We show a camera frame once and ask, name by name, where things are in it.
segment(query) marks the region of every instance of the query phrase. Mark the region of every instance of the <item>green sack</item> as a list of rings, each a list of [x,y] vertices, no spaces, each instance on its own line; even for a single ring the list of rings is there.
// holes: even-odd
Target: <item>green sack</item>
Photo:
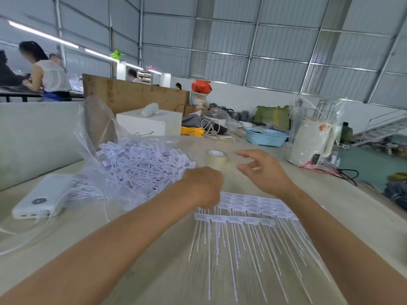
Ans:
[[[289,129],[290,121],[288,119],[289,106],[266,107],[257,106],[254,121],[257,123],[272,123],[274,126],[281,129]]]

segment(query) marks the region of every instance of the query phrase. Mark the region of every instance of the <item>orange bag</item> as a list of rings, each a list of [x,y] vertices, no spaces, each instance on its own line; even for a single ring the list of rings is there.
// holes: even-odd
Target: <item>orange bag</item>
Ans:
[[[195,79],[195,81],[191,84],[192,91],[202,94],[209,94],[212,92],[210,83],[211,81]]]

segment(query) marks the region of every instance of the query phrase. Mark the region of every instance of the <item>bundle of yellow cord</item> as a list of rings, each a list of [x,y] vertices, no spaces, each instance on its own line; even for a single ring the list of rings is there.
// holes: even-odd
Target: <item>bundle of yellow cord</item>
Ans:
[[[203,137],[205,131],[202,127],[185,127],[181,126],[181,135]]]

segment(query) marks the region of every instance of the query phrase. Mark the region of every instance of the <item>blue plastic basket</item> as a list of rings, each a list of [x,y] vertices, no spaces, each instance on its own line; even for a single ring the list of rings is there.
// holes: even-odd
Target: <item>blue plastic basket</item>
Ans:
[[[257,144],[258,146],[276,146],[281,147],[289,135],[277,130],[266,129],[267,134],[255,133],[249,128],[246,130],[246,139],[248,142]]]

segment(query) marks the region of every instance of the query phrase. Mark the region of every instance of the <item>clear adhesive tape roll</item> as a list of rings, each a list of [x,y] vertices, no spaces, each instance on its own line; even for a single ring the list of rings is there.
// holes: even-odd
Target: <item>clear adhesive tape roll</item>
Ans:
[[[226,153],[218,150],[206,150],[205,152],[205,164],[208,167],[218,167],[226,164],[227,155]]]

